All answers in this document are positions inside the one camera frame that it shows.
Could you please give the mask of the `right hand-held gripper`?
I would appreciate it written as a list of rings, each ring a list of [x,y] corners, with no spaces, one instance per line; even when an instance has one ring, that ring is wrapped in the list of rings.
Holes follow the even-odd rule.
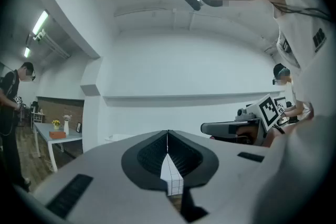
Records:
[[[253,145],[261,146],[266,139],[267,132],[280,118],[280,113],[270,94],[245,109],[239,109],[235,121],[255,123],[258,125],[257,137]],[[201,132],[210,135],[212,139],[223,142],[236,142],[236,122],[203,123]]]

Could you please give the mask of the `white side table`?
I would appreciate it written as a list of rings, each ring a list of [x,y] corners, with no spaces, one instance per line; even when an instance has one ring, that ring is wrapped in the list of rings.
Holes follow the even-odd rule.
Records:
[[[57,167],[55,155],[54,155],[54,150],[53,150],[53,145],[55,144],[58,145],[61,152],[65,153],[66,150],[64,149],[64,144],[82,140],[82,134],[76,132],[73,129],[69,129],[69,134],[67,134],[65,138],[51,138],[49,135],[49,132],[55,131],[54,126],[51,123],[34,122],[33,129],[34,129],[34,141],[35,141],[35,147],[36,147],[35,152],[33,152],[33,155],[38,158],[41,157],[41,153],[39,149],[39,142],[38,142],[38,138],[41,137],[47,144],[52,172],[58,171],[58,167]]]

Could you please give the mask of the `person's white shirt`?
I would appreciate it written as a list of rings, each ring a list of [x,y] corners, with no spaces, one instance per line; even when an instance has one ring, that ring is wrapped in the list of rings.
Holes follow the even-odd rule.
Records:
[[[297,70],[296,94],[313,106],[316,115],[336,114],[336,23],[323,0],[273,3],[274,19],[286,38]]]

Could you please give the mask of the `person's right hand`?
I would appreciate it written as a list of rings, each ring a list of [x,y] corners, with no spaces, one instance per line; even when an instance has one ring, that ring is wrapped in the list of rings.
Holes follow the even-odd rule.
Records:
[[[254,144],[258,136],[257,126],[240,126],[236,131],[236,141],[240,144]]]

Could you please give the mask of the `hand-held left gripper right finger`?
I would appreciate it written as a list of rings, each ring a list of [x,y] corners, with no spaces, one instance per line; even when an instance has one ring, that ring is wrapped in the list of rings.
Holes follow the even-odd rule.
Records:
[[[258,169],[268,148],[216,141],[182,131],[167,132],[172,158],[186,168],[183,205],[169,224],[254,224],[263,184]]]

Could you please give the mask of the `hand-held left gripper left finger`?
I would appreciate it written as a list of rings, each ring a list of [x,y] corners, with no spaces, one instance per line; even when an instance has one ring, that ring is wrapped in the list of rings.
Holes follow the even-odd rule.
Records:
[[[47,177],[34,197],[47,205],[76,175],[93,178],[67,216],[72,224],[187,224],[161,191],[144,190],[121,166],[123,153],[154,133],[94,147]]]

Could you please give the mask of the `white shelf rack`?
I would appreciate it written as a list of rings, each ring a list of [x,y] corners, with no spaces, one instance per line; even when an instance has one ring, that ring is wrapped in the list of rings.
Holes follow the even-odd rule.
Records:
[[[44,116],[45,115],[41,112],[35,112],[35,111],[31,112],[31,114],[30,114],[30,127],[31,127],[32,130],[34,129],[35,122],[37,122],[37,123],[42,123],[43,122]]]

